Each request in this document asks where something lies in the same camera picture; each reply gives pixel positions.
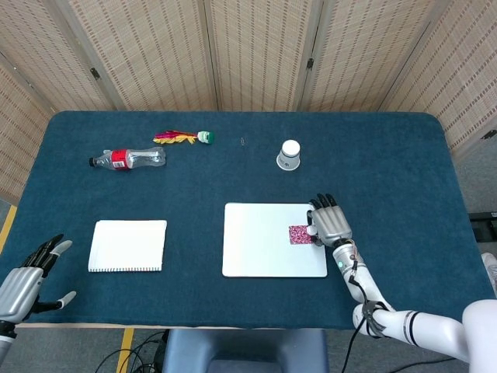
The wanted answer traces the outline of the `colourful feather shuttlecock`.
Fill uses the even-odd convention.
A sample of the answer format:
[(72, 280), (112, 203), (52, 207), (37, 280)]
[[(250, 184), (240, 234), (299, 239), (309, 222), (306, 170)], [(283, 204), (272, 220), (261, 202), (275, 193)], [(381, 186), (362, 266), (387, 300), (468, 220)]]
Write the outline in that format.
[(189, 142), (191, 145), (196, 141), (211, 145), (214, 143), (214, 134), (209, 131), (199, 131), (196, 133), (184, 131), (164, 131), (154, 136), (153, 142), (160, 145), (170, 145), (175, 143)]

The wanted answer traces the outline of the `white paper cup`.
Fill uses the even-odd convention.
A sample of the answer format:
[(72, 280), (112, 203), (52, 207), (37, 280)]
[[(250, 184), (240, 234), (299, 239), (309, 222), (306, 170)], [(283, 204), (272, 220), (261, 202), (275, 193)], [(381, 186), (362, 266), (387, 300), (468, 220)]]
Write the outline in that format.
[(300, 159), (301, 146), (293, 140), (286, 140), (276, 157), (276, 164), (284, 171), (294, 171), (301, 163)]

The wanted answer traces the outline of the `white spiral notebook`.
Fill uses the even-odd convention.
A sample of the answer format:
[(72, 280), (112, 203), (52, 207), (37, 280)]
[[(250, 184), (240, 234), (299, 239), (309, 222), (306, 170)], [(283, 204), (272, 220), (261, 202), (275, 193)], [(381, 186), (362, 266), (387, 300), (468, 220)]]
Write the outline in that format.
[(162, 269), (166, 220), (96, 222), (88, 271), (157, 272)]

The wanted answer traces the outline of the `bamboo folding screen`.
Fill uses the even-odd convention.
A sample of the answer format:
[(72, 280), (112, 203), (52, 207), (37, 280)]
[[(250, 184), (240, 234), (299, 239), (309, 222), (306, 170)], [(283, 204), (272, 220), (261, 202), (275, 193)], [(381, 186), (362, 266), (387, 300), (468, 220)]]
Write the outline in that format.
[(0, 0), (1, 199), (64, 110), (426, 112), (459, 159), (497, 130), (497, 0)]

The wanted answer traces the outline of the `white sneaker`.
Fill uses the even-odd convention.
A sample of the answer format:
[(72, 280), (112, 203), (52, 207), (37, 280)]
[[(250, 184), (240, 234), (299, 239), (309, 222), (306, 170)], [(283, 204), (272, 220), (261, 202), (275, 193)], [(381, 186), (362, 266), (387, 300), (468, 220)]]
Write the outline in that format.
[(482, 253), (481, 259), (491, 282), (492, 289), (497, 297), (497, 257), (491, 253)]

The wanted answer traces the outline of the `clear bottle with red label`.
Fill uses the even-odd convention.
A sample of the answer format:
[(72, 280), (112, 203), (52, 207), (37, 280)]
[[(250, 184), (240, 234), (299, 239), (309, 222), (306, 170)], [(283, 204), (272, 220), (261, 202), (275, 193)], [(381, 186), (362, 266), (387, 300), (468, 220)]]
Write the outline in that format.
[(166, 164), (163, 148), (105, 150), (99, 157), (91, 157), (89, 165), (93, 168), (109, 170), (129, 170), (139, 167), (160, 167)]

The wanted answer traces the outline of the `dark blue table cloth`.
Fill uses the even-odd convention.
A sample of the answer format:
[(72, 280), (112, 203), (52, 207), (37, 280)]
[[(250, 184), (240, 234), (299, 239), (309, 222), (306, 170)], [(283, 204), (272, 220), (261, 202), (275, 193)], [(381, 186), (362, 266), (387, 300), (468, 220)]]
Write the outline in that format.
[[(153, 142), (164, 131), (211, 145)], [(241, 146), (240, 138), (246, 140)], [(301, 146), (294, 171), (276, 164)], [(163, 148), (166, 164), (93, 168), (105, 150)], [(454, 319), (493, 295), (439, 121), (427, 113), (64, 111), (53, 116), (0, 253), (0, 283), (40, 244), (70, 239), (40, 298), (64, 309), (32, 322), (348, 329), (354, 301), (333, 259), (315, 279), (226, 278), (224, 206), (307, 203), (331, 194), (384, 297)], [(90, 273), (95, 223), (166, 220), (165, 264)]]

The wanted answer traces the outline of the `white rectangular board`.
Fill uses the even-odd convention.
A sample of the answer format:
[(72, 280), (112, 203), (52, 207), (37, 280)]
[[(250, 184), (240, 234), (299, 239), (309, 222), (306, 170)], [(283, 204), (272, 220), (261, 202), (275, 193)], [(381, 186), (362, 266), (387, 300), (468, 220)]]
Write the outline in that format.
[(225, 277), (328, 275), (325, 248), (291, 245), (288, 228), (308, 226), (309, 204), (227, 203), (224, 207), (222, 274)]

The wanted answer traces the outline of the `pink patterned card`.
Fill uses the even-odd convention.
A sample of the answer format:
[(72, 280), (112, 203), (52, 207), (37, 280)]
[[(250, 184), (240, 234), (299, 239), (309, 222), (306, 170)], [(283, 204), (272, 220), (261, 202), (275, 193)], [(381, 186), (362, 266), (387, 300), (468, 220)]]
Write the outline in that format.
[(291, 225), (288, 232), (291, 245), (312, 244), (312, 237), (308, 234), (306, 225)]

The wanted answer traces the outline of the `black equipment base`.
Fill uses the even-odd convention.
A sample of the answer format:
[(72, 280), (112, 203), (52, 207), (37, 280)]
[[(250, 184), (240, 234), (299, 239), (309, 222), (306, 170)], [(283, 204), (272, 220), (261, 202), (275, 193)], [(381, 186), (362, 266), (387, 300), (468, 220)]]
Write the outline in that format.
[(476, 242), (497, 242), (497, 211), (470, 213)]

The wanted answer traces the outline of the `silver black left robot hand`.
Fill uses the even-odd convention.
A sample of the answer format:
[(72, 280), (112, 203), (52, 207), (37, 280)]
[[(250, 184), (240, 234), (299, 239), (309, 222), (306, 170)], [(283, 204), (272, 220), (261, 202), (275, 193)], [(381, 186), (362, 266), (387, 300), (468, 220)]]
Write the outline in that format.
[(0, 322), (20, 324), (31, 314), (63, 309), (77, 295), (70, 291), (54, 302), (41, 302), (40, 289), (62, 253), (72, 246), (71, 240), (56, 235), (42, 243), (23, 263), (12, 269), (0, 285)]

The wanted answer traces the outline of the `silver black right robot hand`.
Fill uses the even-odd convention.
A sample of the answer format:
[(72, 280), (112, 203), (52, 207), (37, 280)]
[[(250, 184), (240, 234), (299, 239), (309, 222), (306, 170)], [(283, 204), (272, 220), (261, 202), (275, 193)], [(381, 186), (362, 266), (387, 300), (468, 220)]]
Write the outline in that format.
[(312, 243), (333, 247), (337, 242), (353, 237), (342, 208), (331, 194), (318, 193), (309, 204), (313, 209), (307, 211), (307, 233)]

